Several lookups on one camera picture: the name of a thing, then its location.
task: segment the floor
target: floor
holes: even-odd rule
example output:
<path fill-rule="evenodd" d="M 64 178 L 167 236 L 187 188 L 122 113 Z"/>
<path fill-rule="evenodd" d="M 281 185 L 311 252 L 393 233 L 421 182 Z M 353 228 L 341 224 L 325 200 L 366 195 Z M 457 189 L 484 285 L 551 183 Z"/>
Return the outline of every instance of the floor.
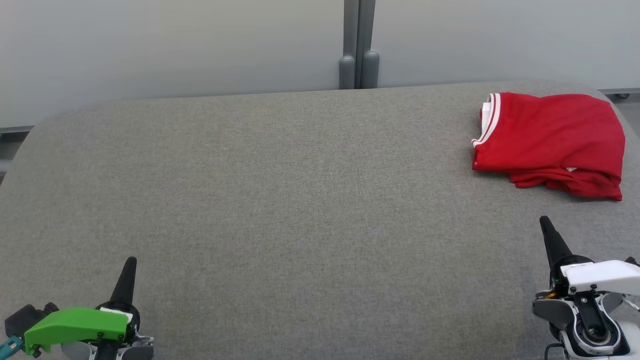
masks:
<path fill-rule="evenodd" d="M 640 94 L 631 94 L 628 99 L 620 99 L 614 95 L 609 97 L 620 109 L 631 127 L 640 136 Z M 9 163 L 24 141 L 27 133 L 8 133 L 0 135 L 0 184 Z"/>

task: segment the folded shirt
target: folded shirt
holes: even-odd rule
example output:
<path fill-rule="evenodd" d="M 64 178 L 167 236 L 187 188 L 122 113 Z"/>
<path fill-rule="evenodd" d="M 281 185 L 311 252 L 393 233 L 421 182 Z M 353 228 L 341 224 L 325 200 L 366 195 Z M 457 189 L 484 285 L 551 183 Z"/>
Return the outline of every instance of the folded shirt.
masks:
<path fill-rule="evenodd" d="M 490 94 L 472 141 L 474 170 L 505 172 L 518 188 L 620 201 L 625 135 L 607 101 L 582 94 Z"/>

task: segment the white wall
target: white wall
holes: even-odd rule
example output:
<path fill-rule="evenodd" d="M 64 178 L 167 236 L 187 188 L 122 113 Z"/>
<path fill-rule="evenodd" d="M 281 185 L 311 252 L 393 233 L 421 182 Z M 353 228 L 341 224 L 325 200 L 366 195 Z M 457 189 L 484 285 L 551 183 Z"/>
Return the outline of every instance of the white wall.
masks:
<path fill-rule="evenodd" d="M 342 0 L 0 0 L 0 127 L 95 102 L 338 87 Z"/>
<path fill-rule="evenodd" d="M 638 0 L 377 0 L 378 86 L 558 79 L 640 88 Z"/>

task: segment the teal connector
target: teal connector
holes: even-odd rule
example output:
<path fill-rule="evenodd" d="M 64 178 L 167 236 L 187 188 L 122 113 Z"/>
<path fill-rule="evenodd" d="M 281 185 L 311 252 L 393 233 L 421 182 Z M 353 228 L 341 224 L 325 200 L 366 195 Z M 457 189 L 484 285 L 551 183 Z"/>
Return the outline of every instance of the teal connector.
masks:
<path fill-rule="evenodd" d="M 0 360 L 7 360 L 18 351 L 24 349 L 24 343 L 17 336 L 12 336 L 9 340 L 0 345 Z"/>

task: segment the cable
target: cable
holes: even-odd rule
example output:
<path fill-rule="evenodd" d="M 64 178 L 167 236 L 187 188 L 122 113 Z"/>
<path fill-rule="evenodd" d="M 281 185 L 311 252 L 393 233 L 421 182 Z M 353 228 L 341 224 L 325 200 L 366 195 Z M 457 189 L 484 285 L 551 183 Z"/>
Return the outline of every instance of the cable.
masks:
<path fill-rule="evenodd" d="M 560 343 L 547 345 L 547 348 L 545 349 L 545 360 L 549 360 L 549 350 L 551 350 L 552 347 L 564 347 L 564 345 Z"/>
<path fill-rule="evenodd" d="M 629 305 L 630 307 L 633 307 L 636 311 L 640 312 L 640 307 L 638 307 L 638 305 L 635 305 L 633 302 L 627 300 L 627 299 L 623 299 L 624 302 L 627 303 L 627 305 Z"/>

